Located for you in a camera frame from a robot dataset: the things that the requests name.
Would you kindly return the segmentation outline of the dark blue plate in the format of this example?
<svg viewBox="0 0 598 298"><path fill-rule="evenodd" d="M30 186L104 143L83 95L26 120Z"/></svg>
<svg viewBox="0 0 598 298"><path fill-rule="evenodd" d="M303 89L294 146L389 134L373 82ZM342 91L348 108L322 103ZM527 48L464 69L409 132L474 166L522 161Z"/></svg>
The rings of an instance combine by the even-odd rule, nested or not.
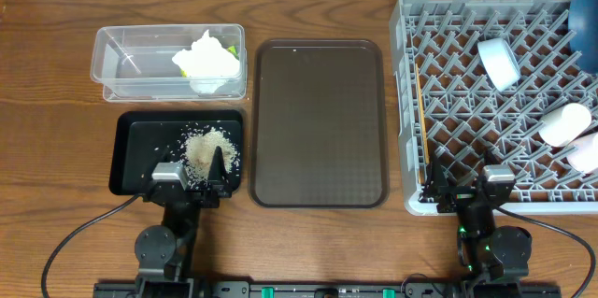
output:
<svg viewBox="0 0 598 298"><path fill-rule="evenodd" d="M571 0L568 29L575 32L569 42L572 52L581 56L577 65L583 71L597 76L597 0Z"/></svg>

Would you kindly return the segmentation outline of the cream white plastic cup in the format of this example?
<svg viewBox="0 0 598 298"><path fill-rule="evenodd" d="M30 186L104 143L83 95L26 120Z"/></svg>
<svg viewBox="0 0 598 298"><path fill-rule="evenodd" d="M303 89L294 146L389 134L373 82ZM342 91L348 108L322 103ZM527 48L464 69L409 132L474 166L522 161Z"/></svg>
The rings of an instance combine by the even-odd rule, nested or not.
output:
<svg viewBox="0 0 598 298"><path fill-rule="evenodd" d="M591 112L579 103L569 103L550 111L541 119L540 137L552 147L564 147L591 124Z"/></svg>

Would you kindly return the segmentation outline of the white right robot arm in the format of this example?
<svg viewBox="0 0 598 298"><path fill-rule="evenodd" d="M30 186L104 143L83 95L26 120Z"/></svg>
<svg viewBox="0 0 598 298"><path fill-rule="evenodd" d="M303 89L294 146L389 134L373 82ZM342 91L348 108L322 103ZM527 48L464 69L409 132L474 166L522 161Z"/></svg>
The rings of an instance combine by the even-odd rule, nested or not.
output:
<svg viewBox="0 0 598 298"><path fill-rule="evenodd" d="M468 274L444 289L447 297L524 296L520 279L529 275L531 234L517 226L495 223L493 210L506 202L514 183L479 178L472 186L429 181L423 195L437 201L440 213L458 217L457 250Z"/></svg>

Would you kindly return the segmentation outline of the pile of rice grains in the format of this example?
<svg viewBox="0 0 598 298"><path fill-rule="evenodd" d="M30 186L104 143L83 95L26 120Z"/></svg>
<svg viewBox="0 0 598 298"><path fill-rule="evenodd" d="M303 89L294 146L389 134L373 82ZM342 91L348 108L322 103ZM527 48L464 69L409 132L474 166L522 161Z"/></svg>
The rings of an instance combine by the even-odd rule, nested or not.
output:
<svg viewBox="0 0 598 298"><path fill-rule="evenodd" d="M180 161L183 163L190 183L194 187L205 183L217 147L221 148L227 174L239 175L241 155L238 145L228 137L229 132L222 127L205 126L200 129L188 128L180 139Z"/></svg>

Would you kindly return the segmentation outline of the wooden chopstick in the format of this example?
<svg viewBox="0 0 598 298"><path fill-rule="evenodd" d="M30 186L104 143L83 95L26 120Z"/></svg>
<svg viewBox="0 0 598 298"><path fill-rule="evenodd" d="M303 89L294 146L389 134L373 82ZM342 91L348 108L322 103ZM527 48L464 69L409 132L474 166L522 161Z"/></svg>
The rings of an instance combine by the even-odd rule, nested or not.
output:
<svg viewBox="0 0 598 298"><path fill-rule="evenodd" d="M423 107L422 100L419 100L419 110L420 110L420 127L421 127L421 136L422 136L422 151L424 154L424 161L426 164L428 164L430 162L430 156L429 156L429 150L428 150L425 114L424 114L424 107Z"/></svg>
<svg viewBox="0 0 598 298"><path fill-rule="evenodd" d="M419 113L420 113L420 128L421 128L421 135L422 135L422 143L425 144L427 141L427 134L426 134L426 126L425 126L425 114L424 114L424 104L422 98L422 91L420 86L420 70L417 63L415 63L415 81L416 81L416 89L417 89L417 97L418 97L418 106L419 106Z"/></svg>

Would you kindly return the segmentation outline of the white paper napkin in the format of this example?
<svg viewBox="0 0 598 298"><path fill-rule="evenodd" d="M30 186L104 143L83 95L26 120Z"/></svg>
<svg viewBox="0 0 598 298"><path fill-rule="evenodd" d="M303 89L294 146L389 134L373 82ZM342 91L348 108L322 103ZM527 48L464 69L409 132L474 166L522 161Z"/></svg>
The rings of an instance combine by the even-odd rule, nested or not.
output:
<svg viewBox="0 0 598 298"><path fill-rule="evenodd" d="M189 50L180 50L172 57L191 88L200 94L212 94L228 79L236 78L240 62L221 42L206 30L191 44Z"/></svg>

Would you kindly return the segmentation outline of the pink plastic cup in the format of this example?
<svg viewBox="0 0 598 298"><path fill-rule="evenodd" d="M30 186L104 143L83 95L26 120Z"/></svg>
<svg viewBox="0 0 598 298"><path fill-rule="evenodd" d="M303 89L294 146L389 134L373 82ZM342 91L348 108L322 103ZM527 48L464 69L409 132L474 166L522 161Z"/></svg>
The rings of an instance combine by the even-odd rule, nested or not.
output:
<svg viewBox="0 0 598 298"><path fill-rule="evenodd" d="M567 148L572 151L566 156L569 165L584 174L590 174L596 170L598 164L597 141L598 134L593 133L571 142Z"/></svg>

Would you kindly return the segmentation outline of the light blue bowl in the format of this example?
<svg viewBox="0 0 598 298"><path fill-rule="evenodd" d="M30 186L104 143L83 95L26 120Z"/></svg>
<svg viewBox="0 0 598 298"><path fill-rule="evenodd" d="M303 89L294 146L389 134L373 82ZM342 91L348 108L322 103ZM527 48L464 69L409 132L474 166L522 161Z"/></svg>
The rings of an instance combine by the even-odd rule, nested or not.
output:
<svg viewBox="0 0 598 298"><path fill-rule="evenodd" d="M520 69L513 50L502 38L477 43L477 50L491 83L503 92L520 79Z"/></svg>

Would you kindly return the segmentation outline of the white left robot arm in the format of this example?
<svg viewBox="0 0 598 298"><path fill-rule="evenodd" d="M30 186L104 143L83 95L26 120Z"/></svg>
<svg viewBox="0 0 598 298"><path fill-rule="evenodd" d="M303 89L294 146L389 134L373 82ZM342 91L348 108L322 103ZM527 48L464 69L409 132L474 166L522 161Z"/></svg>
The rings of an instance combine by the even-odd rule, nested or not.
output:
<svg viewBox="0 0 598 298"><path fill-rule="evenodd" d="M209 283L189 274L199 214L213 200L228 194L230 178L221 147L208 156L209 183L216 189L200 193L182 163L161 158L150 169L140 196L164 208L163 221L142 231L135 241L139 270L132 297L447 297L449 286L428 282L399 286L250 284L246 281Z"/></svg>

